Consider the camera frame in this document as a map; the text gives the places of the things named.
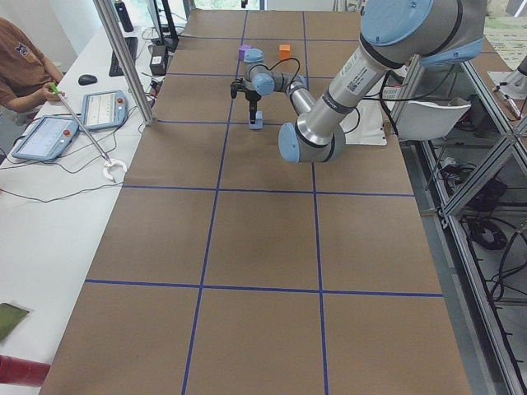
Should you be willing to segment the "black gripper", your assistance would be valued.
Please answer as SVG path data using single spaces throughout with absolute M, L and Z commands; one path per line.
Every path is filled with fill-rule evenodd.
M 249 101 L 250 124 L 256 124 L 257 101 L 260 101 L 260 94 L 256 91 L 246 90 L 245 98 Z

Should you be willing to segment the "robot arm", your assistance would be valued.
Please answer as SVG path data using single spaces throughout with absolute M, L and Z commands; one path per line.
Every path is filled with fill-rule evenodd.
M 361 18 L 360 44 L 319 99 L 295 74 L 275 72 L 261 52 L 245 55 L 245 74 L 231 83 L 250 103 L 250 123 L 264 95 L 283 92 L 298 118 L 279 131 L 281 156 L 289 162 L 328 162 L 345 146 L 340 123 L 389 70 L 413 55 L 422 65 L 468 61 L 483 47 L 484 1 L 369 1 Z

